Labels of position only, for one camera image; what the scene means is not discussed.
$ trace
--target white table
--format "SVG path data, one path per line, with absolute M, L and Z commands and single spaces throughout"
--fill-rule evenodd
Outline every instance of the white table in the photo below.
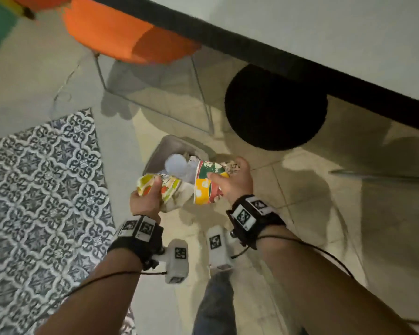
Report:
M 419 0 L 96 1 L 285 76 L 303 70 L 396 120 L 419 115 Z

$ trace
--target forearm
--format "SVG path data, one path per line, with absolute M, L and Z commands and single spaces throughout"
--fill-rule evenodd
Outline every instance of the forearm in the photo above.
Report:
M 282 226 L 267 227 L 262 235 L 297 238 Z M 313 249 L 273 238 L 258 240 L 257 247 L 310 335 L 416 334 L 393 310 Z
M 134 253 L 115 249 L 82 284 L 118 271 L 141 270 L 141 262 Z M 118 334 L 138 280 L 139 275 L 118 275 L 84 287 L 69 297 L 36 334 Z

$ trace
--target wrist strap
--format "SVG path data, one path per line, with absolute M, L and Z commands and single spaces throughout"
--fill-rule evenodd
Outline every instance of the wrist strap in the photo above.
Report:
M 234 226 L 236 237 L 244 245 L 256 249 L 256 239 L 268 225 L 283 225 L 285 222 L 276 210 L 254 195 L 244 195 L 236 200 L 226 212 Z
M 151 258 L 154 254 L 162 251 L 163 227 L 148 216 L 136 215 L 126 221 L 107 249 L 107 253 L 113 249 L 126 248 L 133 252 L 143 263 L 143 270 L 152 266 Z

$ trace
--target patterned rug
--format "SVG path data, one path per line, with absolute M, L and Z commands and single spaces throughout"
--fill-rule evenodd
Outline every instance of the patterned rug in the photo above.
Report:
M 34 333 L 114 232 L 90 109 L 1 138 L 0 335 Z

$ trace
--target floral paper cup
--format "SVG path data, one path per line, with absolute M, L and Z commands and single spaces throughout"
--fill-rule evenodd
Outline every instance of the floral paper cup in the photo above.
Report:
M 208 204 L 214 203 L 223 196 L 219 186 L 213 186 L 208 179 L 208 173 L 217 173 L 223 177 L 229 177 L 224 167 L 215 162 L 200 161 L 197 166 L 196 181 L 194 185 L 194 203 Z
M 137 191 L 139 196 L 146 195 L 154 184 L 154 176 L 160 176 L 163 182 L 161 187 L 161 198 L 166 203 L 175 191 L 179 188 L 181 180 L 170 175 L 146 174 L 138 179 Z

